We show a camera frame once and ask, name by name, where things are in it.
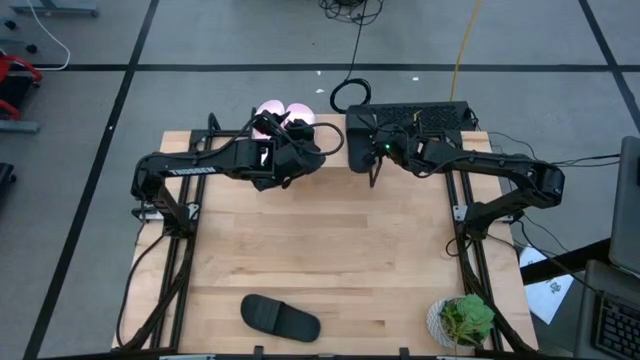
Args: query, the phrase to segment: green plant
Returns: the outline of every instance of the green plant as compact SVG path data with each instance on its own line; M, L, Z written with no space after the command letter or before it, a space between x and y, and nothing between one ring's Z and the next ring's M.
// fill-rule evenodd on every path
M480 346L493 328L494 313L478 295L445 302L440 319L445 332L456 344Z

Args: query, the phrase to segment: wooden table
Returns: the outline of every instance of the wooden table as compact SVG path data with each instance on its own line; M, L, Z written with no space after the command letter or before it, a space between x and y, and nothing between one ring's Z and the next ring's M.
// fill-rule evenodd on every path
M342 115L319 118L344 128ZM189 136L166 132L161 150L185 151ZM465 149L491 151L485 132L465 132L463 139ZM320 128L316 141L327 150L338 140L330 129ZM470 178L476 201L501 195L496 177ZM167 181L176 198L180 182ZM458 196L464 203L461 190ZM135 256L159 234L160 224L147 226ZM512 241L505 224L494 224L490 234ZM425 324L431 304L464 294L458 260L444 250L452 237L443 175L418 179L387 161L370 189L366 174L349 171L346 144L287 190L258 192L250 182L210 176L179 350L252 353L255 345L263 345L267 354L392 355L409 347L412 355L452 354L431 338ZM156 304L168 244L165 240L153 250L133 278L122 325L125 339ZM490 239L484 248L496 305L525 342L537 347L513 249ZM249 328L241 319L240 301L250 293L315 314L322 323L320 337L301 343ZM170 310L165 344L172 319Z

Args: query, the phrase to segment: white paper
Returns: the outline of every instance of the white paper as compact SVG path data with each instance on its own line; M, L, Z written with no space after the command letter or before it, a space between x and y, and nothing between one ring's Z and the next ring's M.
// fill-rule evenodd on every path
M544 259L546 259L546 257L538 250L527 247L520 255L520 267ZM531 312L536 314L536 316L547 325L551 324L551 320L553 320L553 317L556 315L572 282L573 278L570 275L562 275L537 284L525 286L524 290L527 294L527 302L529 303Z

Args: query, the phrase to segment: white cable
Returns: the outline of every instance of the white cable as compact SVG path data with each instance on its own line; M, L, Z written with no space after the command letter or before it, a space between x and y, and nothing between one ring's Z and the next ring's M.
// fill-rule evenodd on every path
M49 32L49 30L47 30L46 27L44 27L44 25L42 25L42 23L40 22L40 19L38 18L38 14L36 14L36 10L33 8L33 4L31 3L31 0L27 0L27 3L29 3L29 7L31 8L31 13L33 13L33 17L36 19L36 22L38 23L38 25L40 25L40 27L42 28L42 30L44 30L44 32L47 33L47 35L49 35L49 37L58 43L58 45L60 45L66 52L67 52L67 61L64 62L64 65L57 67L57 68L36 68L36 70L40 70L40 71L60 71L60 70L64 70L67 68L67 66L69 66L69 61L71 60L71 51L69 51L69 49L64 46L63 43L60 42L60 40L56 39L55 36L51 35L51 33Z

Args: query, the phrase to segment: yellow cable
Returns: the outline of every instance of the yellow cable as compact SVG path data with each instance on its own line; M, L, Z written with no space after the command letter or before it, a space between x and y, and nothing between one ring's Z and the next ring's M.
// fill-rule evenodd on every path
M464 39L462 39L462 45L460 45L460 52L458 53L458 59L456 60L456 67L453 70L453 82L451 83L451 96L449 96L449 101L453 101L453 96L456 94L456 80L458 80L458 67L460 67L460 60L462 59L462 53L464 52L464 47L467 45L467 40L469 40L469 35L471 34L471 28L473 28L473 23L476 21L476 16L478 16L478 10L480 9L480 4L482 4L482 0L476 0L476 6L473 8L473 15L471 15L471 20L469 20L469 24L467 25L467 31L464 33Z

